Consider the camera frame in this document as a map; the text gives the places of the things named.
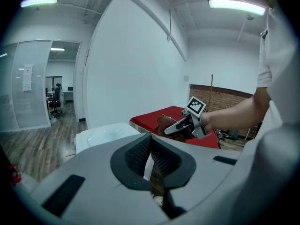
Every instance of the brick wall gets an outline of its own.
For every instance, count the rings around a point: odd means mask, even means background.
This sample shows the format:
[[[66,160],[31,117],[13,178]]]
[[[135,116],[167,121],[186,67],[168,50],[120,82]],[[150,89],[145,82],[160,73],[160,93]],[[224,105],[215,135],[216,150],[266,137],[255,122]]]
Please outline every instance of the brick wall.
[[[210,86],[202,85],[191,85],[189,97],[192,96],[200,99],[208,105],[210,97]],[[209,112],[220,110],[228,107],[233,107],[245,100],[250,98],[252,94],[235,91],[231,89],[224,88],[212,88],[211,99],[210,99],[210,110]],[[253,138],[256,127],[251,128],[248,138]],[[248,129],[243,129],[239,131],[239,136],[246,137]]]

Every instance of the white shirt sleeve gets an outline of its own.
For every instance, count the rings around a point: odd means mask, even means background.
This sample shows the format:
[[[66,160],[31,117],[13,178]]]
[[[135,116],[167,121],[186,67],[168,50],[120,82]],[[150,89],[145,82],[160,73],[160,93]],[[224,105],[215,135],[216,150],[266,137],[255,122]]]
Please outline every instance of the white shirt sleeve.
[[[267,88],[271,85],[272,74],[266,60],[265,40],[261,37],[261,47],[259,52],[259,66],[257,76],[257,87]]]

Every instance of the ceiling light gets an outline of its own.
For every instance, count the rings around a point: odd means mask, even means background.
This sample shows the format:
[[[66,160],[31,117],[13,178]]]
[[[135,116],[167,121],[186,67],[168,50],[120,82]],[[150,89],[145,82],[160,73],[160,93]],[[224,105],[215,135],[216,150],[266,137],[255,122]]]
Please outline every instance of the ceiling light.
[[[50,4],[50,3],[57,3],[57,0],[24,0],[21,2],[21,7],[24,8],[33,5]]]
[[[210,8],[229,8],[229,9],[237,9],[242,11],[247,11],[250,13],[255,13],[258,15],[263,15],[265,12],[265,8],[253,5],[246,2],[239,2],[233,0],[209,0],[208,1]]]
[[[64,51],[65,49],[64,48],[54,48],[54,47],[52,47],[51,49],[50,49],[51,51]]]

